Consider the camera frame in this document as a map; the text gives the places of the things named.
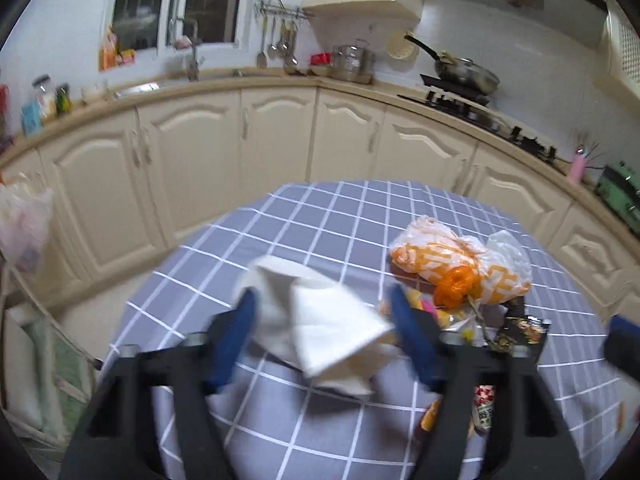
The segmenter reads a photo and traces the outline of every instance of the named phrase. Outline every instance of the countertop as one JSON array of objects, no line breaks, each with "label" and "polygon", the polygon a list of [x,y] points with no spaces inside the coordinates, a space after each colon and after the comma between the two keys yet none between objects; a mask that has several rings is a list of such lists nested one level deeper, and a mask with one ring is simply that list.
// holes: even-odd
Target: countertop
[{"label": "countertop", "polygon": [[485,144],[503,152],[531,170],[546,178],[556,187],[562,189],[572,197],[579,205],[593,214],[599,222],[605,225],[640,262],[640,240],[635,238],[629,228],[620,221],[611,211],[609,211],[600,200],[587,188],[583,186],[573,186],[558,171],[550,168],[541,160],[535,158],[520,148],[513,146],[506,140],[491,134],[482,128],[468,124],[456,117],[439,112],[432,108],[412,103],[397,97],[398,92],[410,96],[424,97],[424,91],[418,89],[395,86],[391,84],[374,82],[370,86],[363,86],[338,80],[318,77],[318,76],[294,76],[288,75],[283,69],[267,69],[259,71],[257,69],[242,70],[246,75],[242,77],[228,78],[220,77],[212,80],[191,82],[184,85],[169,86],[153,92],[134,94],[127,97],[102,100],[95,104],[76,107],[68,115],[56,119],[47,124],[42,132],[37,136],[18,136],[15,145],[9,148],[0,156],[0,170],[12,160],[31,148],[39,147],[46,142],[62,136],[69,130],[78,128],[89,122],[111,116],[134,107],[154,104],[164,100],[184,98],[191,95],[208,92],[219,92],[228,90],[239,90],[246,88],[277,88],[277,87],[301,87],[301,88],[322,88],[344,92],[374,101],[386,103],[397,108],[413,112],[418,115],[430,118],[439,123],[455,128]]}]

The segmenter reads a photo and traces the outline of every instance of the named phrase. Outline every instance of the red container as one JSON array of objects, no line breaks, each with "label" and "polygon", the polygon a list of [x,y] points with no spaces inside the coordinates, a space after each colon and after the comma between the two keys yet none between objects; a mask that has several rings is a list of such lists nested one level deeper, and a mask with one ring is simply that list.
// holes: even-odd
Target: red container
[{"label": "red container", "polygon": [[331,53],[322,52],[321,54],[313,54],[311,56],[311,61],[309,62],[309,64],[311,66],[331,65]]},{"label": "red container", "polygon": [[8,112],[9,107],[9,87],[0,84],[0,116]]}]

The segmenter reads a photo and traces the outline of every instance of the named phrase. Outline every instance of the utensil rack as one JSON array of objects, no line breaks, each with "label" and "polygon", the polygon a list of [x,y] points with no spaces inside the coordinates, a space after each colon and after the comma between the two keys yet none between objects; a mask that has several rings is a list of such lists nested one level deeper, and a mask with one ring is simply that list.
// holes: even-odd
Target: utensil rack
[{"label": "utensil rack", "polygon": [[258,15],[263,16],[283,16],[285,18],[291,18],[293,20],[305,20],[308,21],[314,14],[303,10],[302,7],[288,7],[282,3],[282,0],[256,0],[254,4],[254,13],[257,18]]}]

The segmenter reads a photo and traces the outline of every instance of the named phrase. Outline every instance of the white plastic bag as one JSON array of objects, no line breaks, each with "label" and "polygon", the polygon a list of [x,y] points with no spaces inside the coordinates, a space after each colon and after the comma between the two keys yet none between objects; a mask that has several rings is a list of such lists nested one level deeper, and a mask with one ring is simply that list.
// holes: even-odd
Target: white plastic bag
[{"label": "white plastic bag", "polygon": [[480,277],[482,304],[503,303],[530,288],[531,263],[508,231],[489,236],[486,246],[473,236],[460,237],[435,218],[415,219],[392,243],[394,263],[438,285],[454,267],[471,267]]},{"label": "white plastic bag", "polygon": [[52,191],[21,175],[0,186],[0,247],[5,259],[21,272],[37,272],[49,239]]}]

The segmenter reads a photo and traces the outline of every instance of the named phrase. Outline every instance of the faucet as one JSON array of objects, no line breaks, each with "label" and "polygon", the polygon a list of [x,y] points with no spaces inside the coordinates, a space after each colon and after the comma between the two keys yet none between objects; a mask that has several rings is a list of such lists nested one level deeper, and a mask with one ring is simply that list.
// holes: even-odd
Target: faucet
[{"label": "faucet", "polygon": [[193,18],[178,18],[179,22],[191,23],[193,25],[193,37],[189,38],[191,41],[191,58],[189,59],[189,65],[187,67],[187,78],[189,81],[197,81],[200,78],[200,63],[198,62],[198,44],[200,38],[198,38],[198,22]]}]

